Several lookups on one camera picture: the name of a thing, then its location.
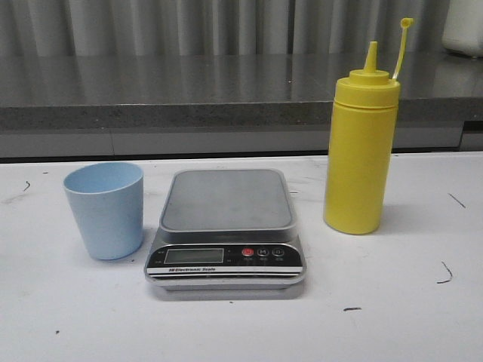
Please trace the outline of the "light blue plastic cup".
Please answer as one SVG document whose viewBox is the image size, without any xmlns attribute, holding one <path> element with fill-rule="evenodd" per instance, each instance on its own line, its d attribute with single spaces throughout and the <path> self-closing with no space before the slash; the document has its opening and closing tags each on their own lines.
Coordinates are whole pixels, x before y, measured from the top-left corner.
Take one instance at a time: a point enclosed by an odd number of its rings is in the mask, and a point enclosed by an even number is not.
<svg viewBox="0 0 483 362">
<path fill-rule="evenodd" d="M 69 206 L 90 257 L 115 260 L 143 242 L 143 171 L 104 162 L 71 172 L 63 181 Z"/>
</svg>

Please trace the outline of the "yellow squeeze bottle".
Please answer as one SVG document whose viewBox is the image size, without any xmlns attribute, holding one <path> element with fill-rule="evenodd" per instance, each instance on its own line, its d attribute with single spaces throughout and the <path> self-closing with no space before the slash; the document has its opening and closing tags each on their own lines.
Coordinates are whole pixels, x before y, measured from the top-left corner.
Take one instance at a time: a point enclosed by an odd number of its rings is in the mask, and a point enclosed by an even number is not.
<svg viewBox="0 0 483 362">
<path fill-rule="evenodd" d="M 365 64 L 336 83 L 331 114 L 324 221 L 349 235 L 380 226 L 389 170 L 408 29 L 401 19 L 401 43 L 393 73 L 377 68 L 378 43 L 369 44 Z"/>
</svg>

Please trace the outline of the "silver electronic kitchen scale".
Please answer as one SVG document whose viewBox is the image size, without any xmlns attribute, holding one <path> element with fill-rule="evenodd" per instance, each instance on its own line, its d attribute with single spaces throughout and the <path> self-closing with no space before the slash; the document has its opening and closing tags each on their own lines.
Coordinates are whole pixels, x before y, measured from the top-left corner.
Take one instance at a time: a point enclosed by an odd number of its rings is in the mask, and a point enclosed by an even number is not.
<svg viewBox="0 0 483 362">
<path fill-rule="evenodd" d="M 275 169 L 176 173 L 144 274 L 167 291 L 300 286 L 306 262 L 284 174 Z"/>
</svg>

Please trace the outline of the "grey stone counter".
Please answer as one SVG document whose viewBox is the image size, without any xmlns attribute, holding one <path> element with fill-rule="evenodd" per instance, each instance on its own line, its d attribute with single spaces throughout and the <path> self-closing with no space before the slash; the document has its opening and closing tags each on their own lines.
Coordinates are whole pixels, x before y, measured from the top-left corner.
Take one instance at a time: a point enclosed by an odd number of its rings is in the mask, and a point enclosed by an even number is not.
<svg viewBox="0 0 483 362">
<path fill-rule="evenodd" d="M 1 159 L 323 154 L 363 54 L 4 57 Z"/>
</svg>

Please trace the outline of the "white appliance in background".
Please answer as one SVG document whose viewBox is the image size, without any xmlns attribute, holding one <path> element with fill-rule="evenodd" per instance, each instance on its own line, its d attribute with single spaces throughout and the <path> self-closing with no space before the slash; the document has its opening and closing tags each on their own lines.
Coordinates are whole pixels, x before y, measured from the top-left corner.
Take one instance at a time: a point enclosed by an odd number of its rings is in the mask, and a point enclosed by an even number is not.
<svg viewBox="0 0 483 362">
<path fill-rule="evenodd" d="M 482 57 L 482 0 L 449 1 L 441 42 L 450 52 Z"/>
</svg>

